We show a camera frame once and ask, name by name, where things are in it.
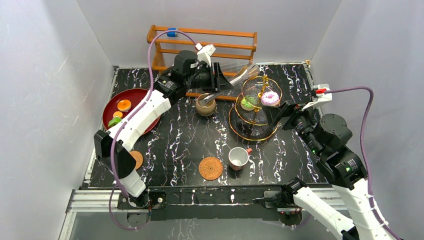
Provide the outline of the pink frosted donut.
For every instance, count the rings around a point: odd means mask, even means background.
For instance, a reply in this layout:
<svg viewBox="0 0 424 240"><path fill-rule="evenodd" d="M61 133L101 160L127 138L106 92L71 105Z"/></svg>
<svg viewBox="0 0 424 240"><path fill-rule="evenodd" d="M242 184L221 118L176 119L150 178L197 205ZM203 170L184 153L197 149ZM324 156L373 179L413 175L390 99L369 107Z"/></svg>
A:
<svg viewBox="0 0 424 240"><path fill-rule="evenodd" d="M260 100L263 106L275 107L280 103L280 96L277 92L267 91L262 94Z"/></svg>

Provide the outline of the green frosted donut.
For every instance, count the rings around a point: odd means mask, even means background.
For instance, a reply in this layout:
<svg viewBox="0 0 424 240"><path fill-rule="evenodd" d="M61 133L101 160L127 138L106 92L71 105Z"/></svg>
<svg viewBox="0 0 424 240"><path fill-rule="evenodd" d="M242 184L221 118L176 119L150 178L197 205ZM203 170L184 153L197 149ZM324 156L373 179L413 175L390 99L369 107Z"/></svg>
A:
<svg viewBox="0 0 424 240"><path fill-rule="evenodd" d="M255 109L257 99L252 96L245 96L240 102L240 106L245 111L252 111Z"/></svg>

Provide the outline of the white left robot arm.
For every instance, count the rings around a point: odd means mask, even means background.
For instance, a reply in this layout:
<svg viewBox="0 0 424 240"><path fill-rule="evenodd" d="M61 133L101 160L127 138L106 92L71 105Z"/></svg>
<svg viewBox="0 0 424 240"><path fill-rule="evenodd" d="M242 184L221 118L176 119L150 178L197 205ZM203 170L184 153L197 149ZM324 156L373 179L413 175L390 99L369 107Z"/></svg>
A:
<svg viewBox="0 0 424 240"><path fill-rule="evenodd" d="M173 66L150 86L143 100L117 125L107 131L98 130L93 136L97 160L113 174L121 191L137 208L147 206L150 198L130 150L147 127L185 97L188 90L215 94L234 87L218 62L208 63L199 53L189 50L180 51Z"/></svg>

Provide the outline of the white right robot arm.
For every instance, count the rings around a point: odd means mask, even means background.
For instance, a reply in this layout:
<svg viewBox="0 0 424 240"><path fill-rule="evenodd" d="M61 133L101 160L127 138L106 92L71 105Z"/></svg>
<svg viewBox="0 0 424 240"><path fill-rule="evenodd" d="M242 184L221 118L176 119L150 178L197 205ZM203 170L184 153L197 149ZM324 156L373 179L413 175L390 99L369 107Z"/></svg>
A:
<svg viewBox="0 0 424 240"><path fill-rule="evenodd" d="M352 137L343 117L328 113L313 121L310 109L283 104L264 106L271 125L285 119L284 130L295 130L316 156L316 167L341 197L349 216L344 216L317 196L305 182L293 178L279 192L266 191L264 205L300 207L309 212L339 240L394 240L369 190L371 176L360 157L347 147Z"/></svg>

